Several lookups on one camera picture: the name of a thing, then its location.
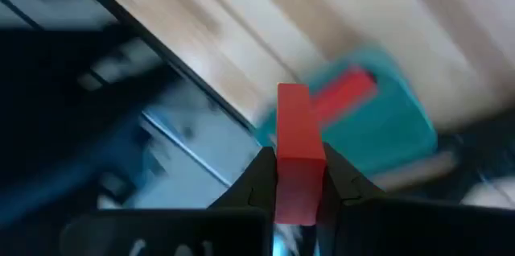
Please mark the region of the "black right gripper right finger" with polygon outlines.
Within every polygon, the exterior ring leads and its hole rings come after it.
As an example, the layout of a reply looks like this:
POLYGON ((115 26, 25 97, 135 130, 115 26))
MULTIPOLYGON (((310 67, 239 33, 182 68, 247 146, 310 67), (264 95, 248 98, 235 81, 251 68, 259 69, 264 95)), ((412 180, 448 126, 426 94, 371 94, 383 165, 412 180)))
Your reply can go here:
POLYGON ((319 252, 514 255, 514 213, 389 196, 329 144, 316 218, 319 252))

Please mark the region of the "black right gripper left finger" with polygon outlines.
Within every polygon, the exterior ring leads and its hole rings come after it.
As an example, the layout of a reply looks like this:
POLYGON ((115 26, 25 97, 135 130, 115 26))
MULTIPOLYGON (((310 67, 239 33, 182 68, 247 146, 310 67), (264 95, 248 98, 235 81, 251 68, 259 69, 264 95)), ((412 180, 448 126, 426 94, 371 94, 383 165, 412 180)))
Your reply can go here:
POLYGON ((237 181, 205 209, 106 209, 69 224, 63 255, 270 255, 276 158, 262 148, 237 181))

